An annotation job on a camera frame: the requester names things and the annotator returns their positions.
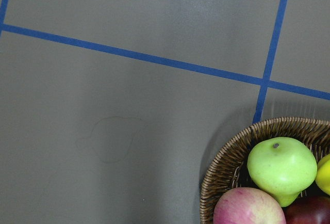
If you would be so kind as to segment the red pink apple far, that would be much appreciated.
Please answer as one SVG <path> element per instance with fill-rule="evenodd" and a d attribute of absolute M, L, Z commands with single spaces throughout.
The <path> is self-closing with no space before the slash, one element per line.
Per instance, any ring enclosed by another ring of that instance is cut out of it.
<path fill-rule="evenodd" d="M 213 223 L 286 223 L 279 203 L 255 188 L 238 187 L 227 191 L 214 209 Z"/>

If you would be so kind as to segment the green apple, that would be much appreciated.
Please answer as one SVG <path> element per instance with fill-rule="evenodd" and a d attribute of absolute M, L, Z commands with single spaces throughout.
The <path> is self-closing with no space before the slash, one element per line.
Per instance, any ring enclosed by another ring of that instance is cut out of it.
<path fill-rule="evenodd" d="M 261 190 L 287 207 L 314 182 L 317 162 L 299 140 L 276 137 L 255 145 L 248 155 L 247 169 Z"/>

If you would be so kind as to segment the yellow starfruit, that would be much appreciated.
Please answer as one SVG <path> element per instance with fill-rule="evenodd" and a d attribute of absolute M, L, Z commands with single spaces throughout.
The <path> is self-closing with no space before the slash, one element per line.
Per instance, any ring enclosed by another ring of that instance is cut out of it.
<path fill-rule="evenodd" d="M 315 178 L 317 186 L 327 195 L 329 195 L 329 157 L 330 155 L 328 154 L 320 159 L 317 164 L 318 170 Z"/>

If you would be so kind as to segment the red yellow mango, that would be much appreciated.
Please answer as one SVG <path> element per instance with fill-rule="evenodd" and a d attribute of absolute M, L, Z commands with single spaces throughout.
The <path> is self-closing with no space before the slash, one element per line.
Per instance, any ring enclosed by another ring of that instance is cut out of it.
<path fill-rule="evenodd" d="M 329 224 L 329 197 L 309 196 L 285 208 L 286 223 Z"/>

